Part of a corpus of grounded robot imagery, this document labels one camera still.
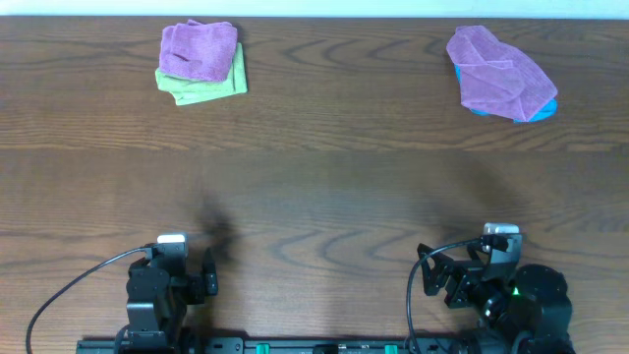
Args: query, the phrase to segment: wooden table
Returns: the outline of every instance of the wooden table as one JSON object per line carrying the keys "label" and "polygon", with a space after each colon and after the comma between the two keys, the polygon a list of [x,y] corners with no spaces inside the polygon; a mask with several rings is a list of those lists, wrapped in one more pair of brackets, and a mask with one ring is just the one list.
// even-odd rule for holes
{"label": "wooden table", "polygon": [[[564,272],[579,353],[629,346],[629,23],[231,19],[250,92],[177,107],[153,71],[161,30],[184,20],[0,21],[2,353],[24,351],[76,275],[171,230],[218,261],[220,294],[191,325],[404,336],[417,245],[488,220],[521,225],[523,264]],[[460,105],[444,48],[464,24],[543,67],[555,117]],[[55,302],[35,353],[114,335],[133,259]],[[473,326],[419,289],[417,328]]]}

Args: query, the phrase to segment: green towel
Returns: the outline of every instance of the green towel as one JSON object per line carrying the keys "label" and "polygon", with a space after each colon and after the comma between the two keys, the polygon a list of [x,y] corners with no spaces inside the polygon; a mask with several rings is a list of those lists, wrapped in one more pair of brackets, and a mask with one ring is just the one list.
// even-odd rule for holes
{"label": "green towel", "polygon": [[247,92],[247,78],[245,77],[245,59],[243,45],[238,43],[232,67],[227,80],[222,83],[210,83],[197,80],[166,75],[159,69],[155,70],[157,88],[170,92],[177,105],[192,104],[227,97],[233,94]]}

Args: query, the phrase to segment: microfiber towel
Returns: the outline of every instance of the microfiber towel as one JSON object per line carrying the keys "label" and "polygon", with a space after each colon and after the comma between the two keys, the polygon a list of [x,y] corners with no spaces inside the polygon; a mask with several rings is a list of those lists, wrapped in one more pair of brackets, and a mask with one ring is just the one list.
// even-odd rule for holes
{"label": "microfiber towel", "polygon": [[245,58],[243,45],[238,43],[227,79],[222,83],[188,80],[186,78],[166,75],[161,69],[155,70],[157,87],[170,92],[177,105],[198,103],[233,94],[247,92],[245,76]]}
{"label": "microfiber towel", "polygon": [[159,70],[168,75],[223,82],[236,51],[238,31],[230,23],[203,25],[193,20],[162,32]]}
{"label": "microfiber towel", "polygon": [[460,68],[461,104],[467,108],[529,122],[557,95],[531,58],[484,26],[457,28],[446,50]]}
{"label": "microfiber towel", "polygon": [[[458,65],[454,66],[454,72],[456,73],[456,79],[459,81],[459,84],[461,83],[461,68],[459,68]],[[536,113],[528,122],[527,121],[519,121],[519,120],[513,120],[513,123],[535,123],[535,122],[539,122],[542,121],[546,118],[551,117],[552,115],[554,115],[557,112],[557,100],[556,99],[552,99],[549,103],[547,103],[538,113]],[[470,109],[472,111],[472,113],[474,114],[478,114],[480,116],[488,116],[489,113],[487,112],[482,112],[480,110],[477,109]]]}

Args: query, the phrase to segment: white wall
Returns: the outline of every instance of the white wall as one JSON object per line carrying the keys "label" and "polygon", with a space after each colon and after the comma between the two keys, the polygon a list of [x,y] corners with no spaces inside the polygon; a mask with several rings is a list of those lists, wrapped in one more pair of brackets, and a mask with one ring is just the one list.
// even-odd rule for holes
{"label": "white wall", "polygon": [[0,0],[0,15],[629,19],[629,0]]}

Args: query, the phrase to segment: purple towel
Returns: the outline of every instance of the purple towel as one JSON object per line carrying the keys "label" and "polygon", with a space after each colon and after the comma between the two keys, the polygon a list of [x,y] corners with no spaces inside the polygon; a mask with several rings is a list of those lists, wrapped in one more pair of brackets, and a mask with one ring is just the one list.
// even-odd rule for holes
{"label": "purple towel", "polygon": [[446,49],[461,68],[465,107],[528,122],[557,95],[531,58],[500,42],[484,26],[457,28]]}
{"label": "purple towel", "polygon": [[193,20],[162,32],[159,69],[169,75],[224,82],[232,66],[238,31],[230,23],[203,25]]}

